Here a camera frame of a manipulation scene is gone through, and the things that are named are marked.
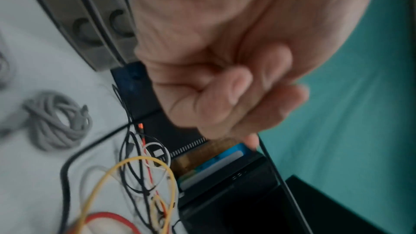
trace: white surface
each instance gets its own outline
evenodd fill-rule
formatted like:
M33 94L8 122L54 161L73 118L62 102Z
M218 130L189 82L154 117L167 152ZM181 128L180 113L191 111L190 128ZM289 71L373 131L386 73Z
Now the white surface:
M127 119L111 90L111 74L96 73L79 58L35 0L0 0L0 30L17 67L13 81L0 91L0 120L43 90L60 91L80 105L88 105L93 119L81 147L69 151L46 153L35 148L27 129L0 141L1 233L55 233L62 208L62 164L75 151ZM70 221L79 214L79 185L84 172L96 165L113 166L122 138L121 134L108 140L70 168ZM91 175L85 189L90 191L102 175ZM105 185L92 211L111 211L132 219L115 180Z

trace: palm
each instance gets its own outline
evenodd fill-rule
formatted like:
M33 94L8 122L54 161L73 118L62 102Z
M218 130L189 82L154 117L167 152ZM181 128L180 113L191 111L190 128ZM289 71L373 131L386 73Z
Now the palm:
M285 97L292 97L293 106L306 99L305 91L287 81L326 61L368 1L133 0L137 54L174 123L197 126L207 137L242 137L279 123L287 113L275 109ZM213 91L199 103L199 116L188 118L187 108L195 106L199 93L235 65L246 66L253 78L239 103L224 111L224 103L215 102L224 94ZM247 75L242 71L229 75ZM269 81L264 81L265 72L273 73ZM284 85L276 84L282 80Z

